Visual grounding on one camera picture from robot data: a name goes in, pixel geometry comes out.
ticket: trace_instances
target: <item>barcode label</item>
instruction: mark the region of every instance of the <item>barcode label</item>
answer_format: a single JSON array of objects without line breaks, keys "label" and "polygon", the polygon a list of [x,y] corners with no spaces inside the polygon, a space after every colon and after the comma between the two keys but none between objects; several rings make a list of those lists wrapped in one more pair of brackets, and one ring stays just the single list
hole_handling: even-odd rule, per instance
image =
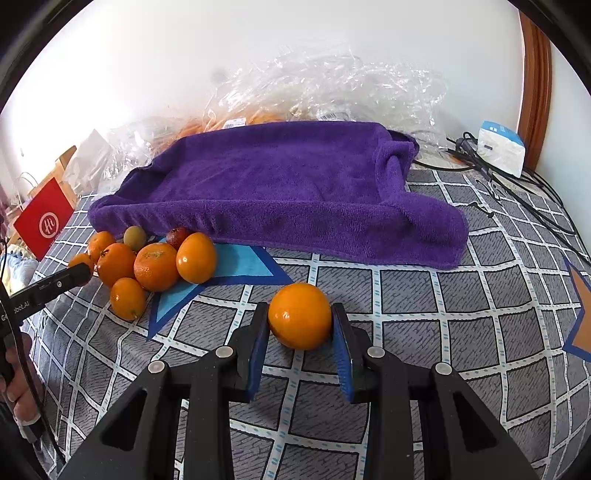
[{"label": "barcode label", "polygon": [[346,113],[327,113],[316,118],[321,122],[347,122],[350,120]]},{"label": "barcode label", "polygon": [[245,125],[246,118],[233,118],[232,120],[228,120],[225,124],[223,124],[222,130],[225,130],[226,128],[244,127]]}]

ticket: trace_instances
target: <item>clear plastic wrap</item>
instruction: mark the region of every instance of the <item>clear plastic wrap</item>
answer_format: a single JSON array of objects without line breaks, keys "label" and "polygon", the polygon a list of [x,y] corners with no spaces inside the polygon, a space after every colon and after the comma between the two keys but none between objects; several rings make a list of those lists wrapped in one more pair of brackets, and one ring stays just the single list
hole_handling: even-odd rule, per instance
[{"label": "clear plastic wrap", "polygon": [[262,68],[238,70],[217,88],[203,115],[191,120],[148,118],[110,130],[105,138],[93,132],[64,178],[77,195],[112,193],[131,170],[148,165],[180,138],[282,121],[378,122],[436,153],[445,142],[436,122],[445,93],[441,75],[429,70],[364,63],[350,53],[291,52]]},{"label": "clear plastic wrap", "polygon": [[64,172],[78,196],[117,191],[127,174],[145,167],[178,136],[186,119],[148,118],[109,130],[104,138],[96,130],[80,144]]},{"label": "clear plastic wrap", "polygon": [[446,93],[442,76],[406,64],[364,63],[346,54],[288,53],[263,68],[239,70],[220,85],[203,115],[202,131],[243,118],[269,121],[378,122],[443,145],[436,108]]},{"label": "clear plastic wrap", "polygon": [[106,133],[115,154],[105,164],[99,194],[115,192],[134,168],[145,167],[168,148],[186,120],[153,117],[124,125]]}]

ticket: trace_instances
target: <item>metal bolt head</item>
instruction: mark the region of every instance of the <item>metal bolt head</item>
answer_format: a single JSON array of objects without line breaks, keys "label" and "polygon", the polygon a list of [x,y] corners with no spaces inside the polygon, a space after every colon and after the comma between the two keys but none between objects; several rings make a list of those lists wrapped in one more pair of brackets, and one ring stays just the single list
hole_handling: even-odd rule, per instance
[{"label": "metal bolt head", "polygon": [[368,348],[368,355],[371,358],[382,358],[386,352],[380,346],[371,346]]},{"label": "metal bolt head", "polygon": [[216,349],[216,356],[218,358],[228,358],[229,356],[232,356],[233,353],[234,350],[231,346],[224,345]]},{"label": "metal bolt head", "polygon": [[164,362],[162,360],[155,360],[148,365],[148,372],[151,374],[159,374],[162,370],[164,370]]},{"label": "metal bolt head", "polygon": [[435,365],[435,371],[439,375],[449,375],[453,372],[453,369],[450,364],[447,364],[445,362],[439,362],[437,365]]}]

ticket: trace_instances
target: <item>black cable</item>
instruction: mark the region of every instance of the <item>black cable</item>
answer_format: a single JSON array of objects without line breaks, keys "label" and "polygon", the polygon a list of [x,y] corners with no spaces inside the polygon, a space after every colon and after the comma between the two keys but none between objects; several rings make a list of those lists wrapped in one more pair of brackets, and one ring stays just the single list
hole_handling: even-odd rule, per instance
[{"label": "black cable", "polygon": [[427,165],[426,163],[420,162],[418,160],[414,161],[417,165],[422,167],[432,168],[433,170],[440,170],[440,171],[466,171],[466,170],[473,170],[473,167],[460,167],[460,168],[445,168],[445,167],[435,167],[433,165]]},{"label": "black cable", "polygon": [[[4,238],[0,239],[0,242],[5,247],[6,254],[8,254],[8,244]],[[57,444],[57,440],[53,435],[51,430],[51,425],[49,424],[49,420],[47,419],[47,415],[45,413],[45,408],[43,403],[41,402],[41,398],[39,397],[39,393],[35,388],[35,382],[33,381],[33,376],[31,375],[31,371],[29,370],[29,365],[27,362],[27,354],[25,353],[25,346],[22,342],[22,335],[21,331],[19,330],[17,325],[17,320],[14,316],[14,310],[11,308],[10,296],[4,287],[4,283],[0,281],[0,304],[4,307],[4,313],[7,317],[6,322],[8,322],[8,326],[10,327],[10,331],[12,333],[12,338],[14,340],[14,345],[17,348],[17,355],[18,355],[18,362],[21,365],[22,372],[25,375],[25,380],[27,381],[27,385],[29,390],[31,391],[31,395],[33,396],[33,400],[35,401],[35,405],[37,406],[37,411],[41,416],[41,421],[45,426],[45,430],[47,431],[47,436],[50,439],[51,445],[53,446],[54,450],[56,451],[57,459],[61,461],[62,466],[66,464],[66,458],[64,457],[63,453],[60,450],[59,445]]]},{"label": "black cable", "polygon": [[0,237],[0,243],[4,245],[4,260],[2,262],[2,272],[0,273],[0,282],[4,278],[4,270],[6,270],[6,262],[8,260],[8,244],[4,238]]},{"label": "black cable", "polygon": [[[467,167],[460,170],[460,169],[455,169],[455,168],[428,166],[428,165],[425,165],[420,162],[416,162],[416,161],[415,162],[418,163],[419,165],[424,166],[424,167],[432,168],[433,170],[441,170],[441,171],[477,170],[477,171],[479,171],[484,176],[485,179],[489,179],[490,181],[494,181],[496,184],[501,186],[501,188],[509,196],[511,196],[513,199],[515,199],[515,201],[517,203],[519,203],[523,208],[525,208],[525,210],[528,213],[530,213],[536,220],[538,220],[540,225],[543,226],[544,228],[546,228],[546,230],[548,230],[559,241],[559,243],[561,243],[566,248],[568,248],[569,250],[574,252],[582,262],[584,262],[585,264],[587,264],[588,266],[591,267],[591,262],[585,258],[584,253],[579,252],[565,238],[563,238],[559,232],[556,232],[554,230],[556,228],[557,230],[560,230],[560,232],[562,232],[563,234],[574,235],[580,239],[579,231],[577,230],[576,225],[574,224],[568,211],[566,210],[566,208],[564,208],[564,203],[563,203],[562,199],[560,198],[560,195],[558,195],[558,193],[554,190],[552,185],[550,185],[544,177],[542,177],[537,172],[534,172],[528,168],[525,168],[524,169],[525,173],[527,175],[529,175],[531,177],[531,179],[523,178],[520,180],[525,181],[525,183],[528,183],[528,184],[531,184],[531,185],[534,185],[534,186],[540,188],[540,190],[542,190],[545,194],[547,194],[548,197],[552,201],[554,201],[556,204],[558,204],[562,208],[566,218],[569,220],[569,223],[573,226],[573,230],[568,230],[568,229],[562,227],[561,225],[557,224],[552,219],[546,217],[546,215],[543,215],[542,213],[540,213],[540,211],[535,206],[526,202],[524,199],[519,197],[515,192],[513,192],[507,185],[505,185],[500,180],[499,177],[502,177],[503,179],[513,183],[514,185],[516,185],[517,187],[519,187],[523,191],[528,192],[529,194],[537,195],[535,192],[532,192],[530,189],[528,189],[523,184],[521,184],[517,178],[510,176],[509,174],[507,174],[506,172],[504,172],[500,168],[495,167],[494,165],[491,165],[486,160],[484,160],[478,154],[478,152],[476,152],[476,150],[474,150],[474,148],[469,144],[469,142],[472,142],[474,145],[478,144],[478,139],[476,139],[470,132],[464,132],[462,137],[459,138],[458,140],[454,141],[450,138],[448,138],[448,140],[451,143],[454,143],[456,148],[455,148],[455,150],[447,149],[447,152],[450,153],[455,158],[457,158],[458,160],[466,163],[468,165]],[[587,249],[586,249],[582,239],[580,240],[580,243],[581,243],[583,250],[586,252]]]}]

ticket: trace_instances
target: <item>bed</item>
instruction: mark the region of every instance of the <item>bed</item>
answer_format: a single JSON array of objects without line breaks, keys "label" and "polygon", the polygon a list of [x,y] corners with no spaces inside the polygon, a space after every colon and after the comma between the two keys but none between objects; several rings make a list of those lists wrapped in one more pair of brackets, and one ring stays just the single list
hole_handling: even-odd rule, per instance
[{"label": "bed", "polygon": [[[470,235],[455,270],[362,265],[277,249],[268,253],[293,281],[313,283],[331,302],[343,302],[349,320],[364,328],[374,345],[416,365],[451,363],[539,476],[558,477],[591,433],[591,365],[561,348],[580,309],[563,256],[586,278],[589,270],[514,200],[493,200],[476,173],[412,169],[406,188],[465,213]],[[554,202],[529,194],[524,199],[569,226]],[[92,195],[81,199],[36,279],[65,268],[86,248],[93,233],[86,217],[92,202]],[[582,249],[578,238],[569,241]],[[66,458],[150,361],[174,366],[197,360],[224,344],[234,328],[247,325],[255,303],[270,301],[278,288],[209,287],[151,340],[150,306],[133,324],[117,318],[107,288],[96,277],[30,318],[24,330],[34,338],[32,356],[47,386],[47,414]],[[411,408],[415,478],[422,479],[418,408]],[[368,415],[367,405],[345,403],[330,346],[294,352],[271,336],[255,401],[230,408],[236,479],[361,480]],[[183,409],[175,478],[183,476],[186,420]],[[55,477],[47,441],[43,457]]]}]

